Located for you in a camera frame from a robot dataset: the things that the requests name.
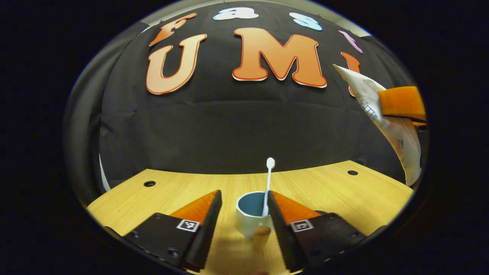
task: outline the cup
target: cup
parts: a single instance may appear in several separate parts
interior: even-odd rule
[[[253,238],[257,226],[268,226],[273,231],[272,217],[262,216],[265,192],[246,193],[236,200],[236,222],[238,230],[246,238]]]

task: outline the wooden table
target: wooden table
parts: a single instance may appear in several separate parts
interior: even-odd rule
[[[350,170],[358,175],[348,174]],[[146,181],[155,181],[156,185],[144,187]],[[252,240],[236,229],[237,198],[264,190],[266,184],[266,173],[207,175],[146,169],[92,202],[88,211],[101,225],[125,235],[155,212],[170,214],[220,189],[222,207],[201,274],[250,275],[257,270],[267,270],[271,275],[289,274],[275,232],[264,251],[257,253],[253,252]],[[389,224],[413,192],[353,161],[273,172],[271,189],[313,210],[337,213],[365,235]]]

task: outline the screw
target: screw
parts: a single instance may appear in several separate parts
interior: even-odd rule
[[[171,256],[173,256],[173,258],[176,258],[178,257],[178,251],[174,248],[169,248],[168,249],[168,254],[170,254]]]

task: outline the toothbrush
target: toothbrush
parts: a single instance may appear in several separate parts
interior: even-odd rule
[[[267,159],[267,168],[268,168],[268,180],[267,180],[267,189],[265,190],[265,197],[263,200],[263,212],[262,216],[268,216],[268,192],[270,191],[270,177],[272,176],[272,168],[275,167],[275,160],[273,158]]]

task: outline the wooden peg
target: wooden peg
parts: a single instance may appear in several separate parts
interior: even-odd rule
[[[256,250],[263,250],[271,232],[272,230],[268,226],[255,227],[255,230],[253,231],[253,248]]]

